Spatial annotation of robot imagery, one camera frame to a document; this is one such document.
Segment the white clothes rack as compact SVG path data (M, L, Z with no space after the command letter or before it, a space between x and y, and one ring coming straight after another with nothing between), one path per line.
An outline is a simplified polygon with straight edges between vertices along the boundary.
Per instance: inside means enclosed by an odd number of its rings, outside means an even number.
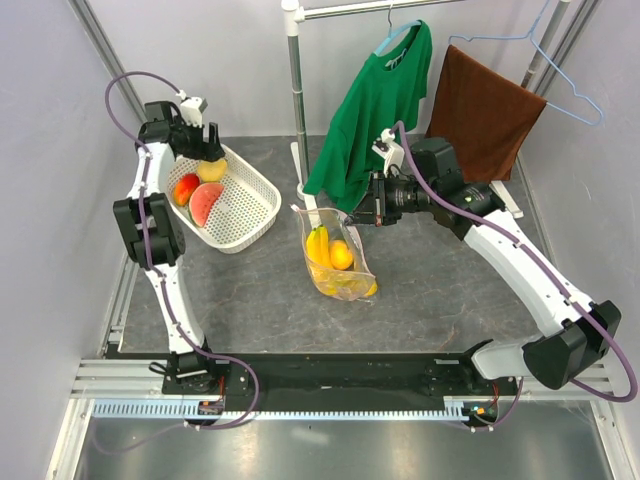
M293 94L293 105L294 105L294 114L295 114L295 126L296 126L296 141L291 143L291 155L294 161L294 165L296 167L296 173L298 177L298 185L296 187L296 195L297 197L304 202L306 209L316 209L317 202L316 198L312 195L307 195L303 192L304 184L308 180L309 176L309 153L308 153L308 139L307 139L307 131L306 131L306 118L305 118L305 108L304 108L304 96L303 96L303 85L302 85L302 71L301 71L301 56L300 56L300 46L299 46L299 25L304 23L305 21L311 21L315 19L323 19L323 18L332 18L339 16L348 16L348 15L358 15L365 13L372 13L378 11L385 11L387 13L387 20L389 24L388 34L384 41L382 42L383 48L389 45L394 38L392 36L393 32L393 22L391 20L391 13L394 9L406 9L413 8L418 6L425 5L438 5L438 4L446 4L446 3L455 3L462 1L366 1L366 2L358 2L352 4L343 4L329 7L319 7L319 8L311 8L305 10L303 6L300 4L300 1L281 1L280 6L284 15L284 25L285 32L287 36L287 46L288 46L288 55L289 55L289 64L291 71L291 89ZM520 40L533 38L533 32L535 31L540 19L542 18L544 11L547 9L550 2L554 2L554 10L551 14L549 22L544 30L542 39L538 43L538 46L541 49L548 48L550 42L553 40L556 31L558 30L560 23L563 20L563 17L566 14L566 11L571 3L571 1L545 1L545 4L541 10L541 12L536 17L536 20L530 27L530 32L525 36L520 36L518 38L512 36L510 39L512 40ZM524 76L523 85L528 86L529 81L533 78L536 73L537 66L539 65L540 59L543 55L539 52L534 54ZM517 210L517 204L513 201L510 194L507 194L506 188L502 185L501 182L494 182L498 187L499 193L505 193L507 199L507 205L511 208L511 212L515 218L521 218L522 212Z

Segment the pale yellow pear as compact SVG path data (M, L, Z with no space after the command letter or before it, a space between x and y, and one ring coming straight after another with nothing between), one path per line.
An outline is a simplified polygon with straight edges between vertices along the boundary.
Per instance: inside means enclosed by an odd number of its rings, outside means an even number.
M219 182L226 174L228 164L225 158L216 161L200 161L196 173L206 183Z

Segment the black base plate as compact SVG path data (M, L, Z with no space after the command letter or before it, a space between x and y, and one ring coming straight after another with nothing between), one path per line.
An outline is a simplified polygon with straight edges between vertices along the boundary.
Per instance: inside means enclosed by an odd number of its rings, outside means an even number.
M448 397L506 398L509 374L483 378L464 353L170 354L149 365L169 395L222 398L226 412L361 413L440 410Z

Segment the teal shirt hanger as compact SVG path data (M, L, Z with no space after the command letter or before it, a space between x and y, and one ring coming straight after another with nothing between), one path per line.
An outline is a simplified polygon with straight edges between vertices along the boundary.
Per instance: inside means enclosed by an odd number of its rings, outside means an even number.
M387 31L387 35L384 38L384 40L378 45L378 47L373 51L373 53L376 56L381 56L385 49L392 43L392 41L398 37L400 34L404 33L405 31L415 27L415 26L420 26L422 21L421 20L414 20L411 22L408 22L404 25L401 25L397 28L394 27L393 25L393 21L392 21L392 11L394 8L394 2L391 1L389 8L387 10L387 23L388 23L388 31Z

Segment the left aluminium frame post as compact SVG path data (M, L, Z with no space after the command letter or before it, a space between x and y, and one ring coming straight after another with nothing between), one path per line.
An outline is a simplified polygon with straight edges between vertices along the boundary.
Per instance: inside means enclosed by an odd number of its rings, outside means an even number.
M138 149L137 136L133 131L127 130L115 116L111 99L111 94L115 90L118 90L125 102L125 106L134 114L134 117L140 123L146 119L143 103L132 82L129 80L131 75L125 70L90 2L85 0L70 0L69 5L109 74L110 80L103 93L103 101L107 115L116 129L128 139L135 149Z

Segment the green t-shirt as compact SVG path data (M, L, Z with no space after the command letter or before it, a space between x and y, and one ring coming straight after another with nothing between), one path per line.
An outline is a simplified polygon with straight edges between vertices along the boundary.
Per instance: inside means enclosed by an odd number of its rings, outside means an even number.
M338 209L355 209L370 173L384 164L372 150L374 140L397 121L407 130L418 123L432 54L430 27L419 20L389 53L368 57L330 122L303 188L306 195L325 193Z

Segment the watermelon slice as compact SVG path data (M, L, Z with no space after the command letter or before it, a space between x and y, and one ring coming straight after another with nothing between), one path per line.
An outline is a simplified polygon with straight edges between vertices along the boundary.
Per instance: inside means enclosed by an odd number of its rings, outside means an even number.
M189 200L191 220L198 227L204 227L211 209L222 195L224 186L220 183L204 183L196 188Z

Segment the orange peach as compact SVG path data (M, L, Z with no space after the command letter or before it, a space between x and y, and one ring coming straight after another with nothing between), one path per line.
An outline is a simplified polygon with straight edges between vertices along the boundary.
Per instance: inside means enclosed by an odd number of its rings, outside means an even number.
M329 257L336 270L348 270L354 262L354 255L344 240L332 240L329 243Z

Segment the yellow banana bunch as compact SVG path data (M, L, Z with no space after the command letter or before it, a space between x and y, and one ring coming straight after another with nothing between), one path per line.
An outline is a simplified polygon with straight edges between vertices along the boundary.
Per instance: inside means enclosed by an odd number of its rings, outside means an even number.
M331 269L329 253L329 234L325 226L314 228L306 239L306 252L309 259L317 265Z

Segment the yellow mango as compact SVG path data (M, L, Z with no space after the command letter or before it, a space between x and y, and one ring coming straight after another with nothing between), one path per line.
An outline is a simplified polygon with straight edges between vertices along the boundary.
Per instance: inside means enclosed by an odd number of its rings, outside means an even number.
M378 291L374 276L352 271L322 272L316 287L324 295L344 301L371 297Z

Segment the brown towel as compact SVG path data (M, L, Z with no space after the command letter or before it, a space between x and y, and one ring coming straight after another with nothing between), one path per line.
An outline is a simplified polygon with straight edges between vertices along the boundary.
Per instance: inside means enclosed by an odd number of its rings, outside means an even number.
M544 98L450 45L425 136L453 146L466 182L508 181L546 105Z

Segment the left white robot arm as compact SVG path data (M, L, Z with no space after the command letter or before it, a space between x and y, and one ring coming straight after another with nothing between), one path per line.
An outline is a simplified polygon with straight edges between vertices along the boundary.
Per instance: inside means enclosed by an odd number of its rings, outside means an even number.
M144 271L160 305L168 337L168 359L150 369L164 377L165 394L205 395L221 388L221 375L203 330L195 320L182 275L186 241L162 183L178 153L202 143L178 106L155 101L144 106L145 122L134 140L138 166L127 197L113 212L129 258Z

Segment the clear zip top bag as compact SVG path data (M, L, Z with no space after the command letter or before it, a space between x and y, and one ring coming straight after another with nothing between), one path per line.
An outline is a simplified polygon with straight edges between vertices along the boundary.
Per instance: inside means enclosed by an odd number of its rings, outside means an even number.
M290 208L297 215L301 246L310 278L323 295L356 301L377 293L375 275L366 263L361 238L347 215L334 208Z

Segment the red mango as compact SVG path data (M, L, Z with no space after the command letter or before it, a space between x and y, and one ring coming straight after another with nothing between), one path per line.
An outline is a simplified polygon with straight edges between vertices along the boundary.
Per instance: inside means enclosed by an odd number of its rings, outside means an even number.
M184 207L188 204L194 191L200 186L200 178L195 173L184 175L174 186L173 199L177 206Z

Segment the right aluminium frame post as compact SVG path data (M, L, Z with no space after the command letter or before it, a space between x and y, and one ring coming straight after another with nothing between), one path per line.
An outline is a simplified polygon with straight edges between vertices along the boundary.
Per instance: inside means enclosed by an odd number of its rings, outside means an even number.
M569 58L601 4L601 0L582 0L579 2L575 14L561 36L554 53L551 55L551 60L558 67L562 67ZM547 66L533 92L539 96L545 96L555 77L556 71L552 66Z

